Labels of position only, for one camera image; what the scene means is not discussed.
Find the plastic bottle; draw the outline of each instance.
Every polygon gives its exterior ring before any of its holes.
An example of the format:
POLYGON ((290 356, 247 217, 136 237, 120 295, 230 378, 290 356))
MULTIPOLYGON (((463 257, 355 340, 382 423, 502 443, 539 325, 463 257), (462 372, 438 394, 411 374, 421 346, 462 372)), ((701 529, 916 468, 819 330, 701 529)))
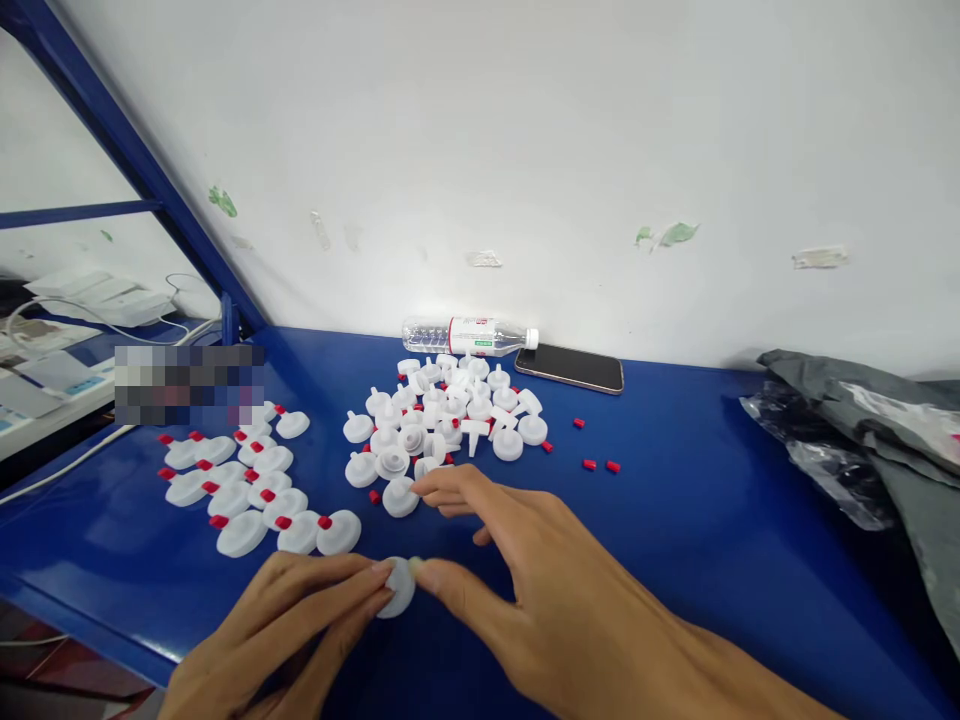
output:
POLYGON ((503 357, 514 350, 536 350, 540 332, 496 318, 408 317, 403 346, 410 352, 503 357))

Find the bottle label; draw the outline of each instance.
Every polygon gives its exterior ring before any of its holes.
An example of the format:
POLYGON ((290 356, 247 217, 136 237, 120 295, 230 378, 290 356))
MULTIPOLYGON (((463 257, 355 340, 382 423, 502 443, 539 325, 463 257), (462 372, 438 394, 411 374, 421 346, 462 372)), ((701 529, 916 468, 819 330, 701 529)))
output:
POLYGON ((493 351, 495 334, 493 318, 450 318, 450 354, 486 355, 493 351))

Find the blue workbench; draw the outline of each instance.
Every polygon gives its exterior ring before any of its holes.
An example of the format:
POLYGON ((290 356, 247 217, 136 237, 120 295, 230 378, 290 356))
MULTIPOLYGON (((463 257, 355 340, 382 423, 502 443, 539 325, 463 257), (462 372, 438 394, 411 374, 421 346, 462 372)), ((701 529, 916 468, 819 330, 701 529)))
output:
MULTIPOLYGON (((364 527, 357 552, 451 558, 510 597, 497 551, 470 541, 476 519, 444 520, 421 503, 394 520, 343 477, 355 449, 341 431, 346 412, 362 410, 371 385, 394 389, 396 363, 407 356, 399 341, 268 328, 254 342, 267 350, 266 396, 311 417, 309 430, 286 444, 296 455, 290 474, 313 510, 356 512, 364 527)), ((737 398, 762 377, 639 362, 624 363, 624 375, 621 397, 515 376, 542 399, 555 450, 527 448, 504 463, 481 440, 476 464, 499 482, 559 495, 670 609, 848 717, 958 717, 824 522, 809 480, 740 409, 737 398), (583 430, 574 417, 586 420, 583 430), (583 458, 599 469, 583 469, 583 458), (608 459, 622 464, 619 475, 603 470, 608 459)), ((189 429, 173 434, 182 439, 189 429)), ((212 436, 234 428, 199 429, 212 436)), ((164 502, 157 432, 137 429, 58 482, 0 506, 0 594, 163 686, 230 610, 275 536, 239 560, 219 555, 204 503, 164 502)), ((370 627, 328 708, 331 717, 377 720, 543 714, 423 593, 400 618, 370 627)))

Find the white wall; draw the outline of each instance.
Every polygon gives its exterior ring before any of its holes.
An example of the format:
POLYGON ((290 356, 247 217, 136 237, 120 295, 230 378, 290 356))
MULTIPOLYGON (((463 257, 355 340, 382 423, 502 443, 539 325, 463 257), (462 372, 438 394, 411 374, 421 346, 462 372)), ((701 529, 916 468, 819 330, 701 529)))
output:
POLYGON ((955 0, 57 5, 277 324, 960 371, 955 0), (634 248, 676 220, 703 225, 634 248))
MULTIPOLYGON (((0 212, 136 199, 32 58, 0 30, 0 212)), ((167 273, 197 275, 149 214, 0 230, 0 268, 16 276, 36 280, 76 266, 102 268, 168 296, 167 273)), ((183 288, 177 304, 185 312, 216 315, 217 299, 204 282, 171 281, 183 288)))

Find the phone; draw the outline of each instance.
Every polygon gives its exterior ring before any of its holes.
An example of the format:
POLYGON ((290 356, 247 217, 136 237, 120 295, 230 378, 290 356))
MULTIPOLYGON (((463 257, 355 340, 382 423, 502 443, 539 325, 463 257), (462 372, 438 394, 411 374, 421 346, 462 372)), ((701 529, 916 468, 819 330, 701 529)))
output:
POLYGON ((540 345, 536 350, 521 350, 514 363, 517 372, 548 380, 565 382, 610 395, 623 392, 623 365, 605 355, 540 345))

